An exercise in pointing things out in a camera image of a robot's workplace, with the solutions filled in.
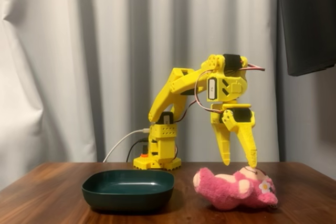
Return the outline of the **yellow gripper black servo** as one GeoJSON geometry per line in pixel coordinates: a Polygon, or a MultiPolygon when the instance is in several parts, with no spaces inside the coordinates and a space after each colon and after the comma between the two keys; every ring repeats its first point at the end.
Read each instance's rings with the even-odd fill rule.
{"type": "Polygon", "coordinates": [[[257,166],[257,147],[252,128],[255,126],[255,114],[250,104],[222,103],[212,104],[211,124],[217,140],[223,163],[230,164],[230,133],[236,133],[244,150],[248,165],[257,166]]]}

